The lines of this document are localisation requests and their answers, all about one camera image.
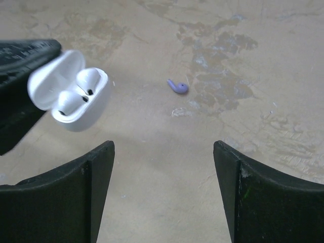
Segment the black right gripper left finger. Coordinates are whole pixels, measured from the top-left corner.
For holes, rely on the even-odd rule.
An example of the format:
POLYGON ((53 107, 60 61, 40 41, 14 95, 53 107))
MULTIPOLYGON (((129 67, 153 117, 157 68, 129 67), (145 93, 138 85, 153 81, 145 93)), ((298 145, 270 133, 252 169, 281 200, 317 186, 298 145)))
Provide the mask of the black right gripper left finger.
POLYGON ((1 242, 96 242, 115 146, 106 141, 68 163, 1 186, 1 242))

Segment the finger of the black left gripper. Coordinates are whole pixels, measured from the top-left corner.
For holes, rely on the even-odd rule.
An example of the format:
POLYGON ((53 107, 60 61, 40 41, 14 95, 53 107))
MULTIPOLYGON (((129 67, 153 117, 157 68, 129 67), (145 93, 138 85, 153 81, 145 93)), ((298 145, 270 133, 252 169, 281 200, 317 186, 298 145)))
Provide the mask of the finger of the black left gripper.
POLYGON ((55 39, 1 40, 1 86, 56 58, 61 48, 55 39))
POLYGON ((1 108, 1 155, 15 148, 45 113, 30 101, 1 108))

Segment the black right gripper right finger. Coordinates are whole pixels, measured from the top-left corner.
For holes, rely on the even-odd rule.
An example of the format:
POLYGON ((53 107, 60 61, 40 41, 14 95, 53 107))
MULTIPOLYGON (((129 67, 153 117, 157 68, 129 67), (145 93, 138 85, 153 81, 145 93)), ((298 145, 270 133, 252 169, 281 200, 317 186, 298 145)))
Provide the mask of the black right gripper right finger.
POLYGON ((323 185, 256 161, 223 141, 213 150, 232 242, 323 242, 323 185))

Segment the white charging case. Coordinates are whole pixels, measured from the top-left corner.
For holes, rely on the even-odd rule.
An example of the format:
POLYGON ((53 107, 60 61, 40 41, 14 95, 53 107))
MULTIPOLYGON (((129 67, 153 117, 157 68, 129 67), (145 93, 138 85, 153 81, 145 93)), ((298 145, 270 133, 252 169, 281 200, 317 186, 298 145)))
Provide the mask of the white charging case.
POLYGON ((50 111, 58 124, 72 132, 90 128, 102 115, 110 97, 105 71, 86 67, 79 50, 67 50, 33 71, 27 91, 33 104, 50 111))

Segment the white earbud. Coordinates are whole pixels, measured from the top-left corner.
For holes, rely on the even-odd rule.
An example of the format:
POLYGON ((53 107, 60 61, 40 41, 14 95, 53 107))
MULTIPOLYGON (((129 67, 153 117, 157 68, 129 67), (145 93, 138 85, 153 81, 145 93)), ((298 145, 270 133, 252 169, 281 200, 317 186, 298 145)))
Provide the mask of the white earbud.
POLYGON ((86 96, 73 91, 62 91, 58 97, 57 110, 61 115, 68 116, 87 102, 86 96))
POLYGON ((96 68, 83 69, 76 76, 77 85, 89 96, 93 95, 99 80, 100 74, 96 68))

